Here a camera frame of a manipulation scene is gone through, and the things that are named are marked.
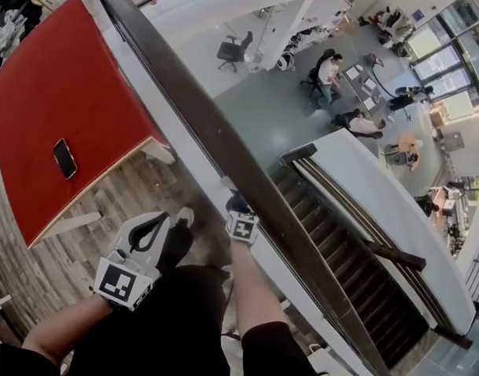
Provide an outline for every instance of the gray floor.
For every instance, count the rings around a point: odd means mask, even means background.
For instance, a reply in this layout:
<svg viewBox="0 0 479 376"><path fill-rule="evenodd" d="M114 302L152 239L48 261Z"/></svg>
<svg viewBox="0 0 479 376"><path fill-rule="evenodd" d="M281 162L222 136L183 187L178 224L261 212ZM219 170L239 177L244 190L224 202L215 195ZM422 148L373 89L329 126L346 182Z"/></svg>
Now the gray floor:
<svg viewBox="0 0 479 376"><path fill-rule="evenodd" d="M342 68L353 65L364 54L373 52L378 55L384 68L376 67L376 75L390 92L398 86L416 84L408 67L384 49L368 27L350 30L296 54L293 71L273 69L250 74L241 84L217 96L215 101L265 169L274 168L286 151L329 134L332 131L329 123L335 114L359 107L357 97L345 81L341 82L343 98L331 106L324 106L323 110L315 110L318 93L310 98L310 86L299 85L328 48L343 55ZM379 145L396 143L405 131L414 132L416 138L423 141L421 164L416 172L392 169L406 190L418 195L432 185L443 161L432 140L427 113L415 107L410 107L409 112L412 122L406 121L403 112L394 115L394 123L388 123ZM385 108L378 110L373 117L382 118L384 113Z"/></svg>

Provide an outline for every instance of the red table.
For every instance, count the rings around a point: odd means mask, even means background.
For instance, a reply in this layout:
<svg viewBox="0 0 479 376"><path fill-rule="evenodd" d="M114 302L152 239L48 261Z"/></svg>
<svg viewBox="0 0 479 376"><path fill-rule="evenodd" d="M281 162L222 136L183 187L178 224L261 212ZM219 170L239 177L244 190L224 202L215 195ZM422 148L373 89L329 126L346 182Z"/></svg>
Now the red table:
<svg viewBox="0 0 479 376"><path fill-rule="evenodd" d="M78 166L53 156L64 138ZM0 69L0 169L28 247L110 170L149 142L167 146L81 0L36 27Z"/></svg>

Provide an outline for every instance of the staircase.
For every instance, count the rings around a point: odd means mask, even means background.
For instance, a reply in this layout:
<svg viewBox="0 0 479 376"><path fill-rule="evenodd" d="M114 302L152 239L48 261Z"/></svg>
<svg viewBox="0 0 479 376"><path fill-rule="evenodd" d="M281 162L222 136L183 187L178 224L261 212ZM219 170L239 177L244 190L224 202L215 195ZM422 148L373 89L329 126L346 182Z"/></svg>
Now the staircase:
<svg viewBox="0 0 479 376"><path fill-rule="evenodd" d="M307 181L288 166L273 181L332 270L392 368L428 329L427 322L375 256L340 224Z"/></svg>

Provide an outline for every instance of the smartphone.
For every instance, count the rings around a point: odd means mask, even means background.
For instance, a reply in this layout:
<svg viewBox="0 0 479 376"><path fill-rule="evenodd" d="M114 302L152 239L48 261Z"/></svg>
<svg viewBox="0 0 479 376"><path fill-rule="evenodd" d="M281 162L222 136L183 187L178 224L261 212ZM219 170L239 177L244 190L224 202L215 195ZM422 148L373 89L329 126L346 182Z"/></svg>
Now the smartphone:
<svg viewBox="0 0 479 376"><path fill-rule="evenodd" d="M53 155L56 163L60 166L60 170L63 173L65 179L70 179L77 171L77 165L75 164L74 157L72 156L70 149L68 149L65 139L60 139L53 148Z"/></svg>

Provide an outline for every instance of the black office chair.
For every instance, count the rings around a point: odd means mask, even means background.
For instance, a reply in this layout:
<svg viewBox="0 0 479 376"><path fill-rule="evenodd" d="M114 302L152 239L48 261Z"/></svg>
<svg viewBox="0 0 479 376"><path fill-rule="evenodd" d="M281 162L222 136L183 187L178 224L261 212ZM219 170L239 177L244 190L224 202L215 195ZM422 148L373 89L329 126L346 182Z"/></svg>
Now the black office chair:
<svg viewBox="0 0 479 376"><path fill-rule="evenodd" d="M242 63L245 61L245 52L249 44L253 42L253 33L248 31L248 35L243 39L240 45L236 44L238 38L232 35L227 36L231 42L222 42L216 57L220 60L224 60L223 63L218 67L221 69L225 64L232 64L234 72L238 72L236 65L234 63Z"/></svg>
<svg viewBox="0 0 479 376"><path fill-rule="evenodd" d="M323 93L321 91L321 86L319 85L319 80L318 80L318 75L319 75L319 69L321 68L321 65L323 64L324 61L327 59L333 57L335 55L335 50L333 49L326 49L323 52L323 55L319 57L318 62L316 63L316 67L312 68L309 71L309 74L307 75L307 80L300 81L300 84L309 84L312 85L312 89L310 90L310 95L314 93L314 90L317 89L320 93Z"/></svg>

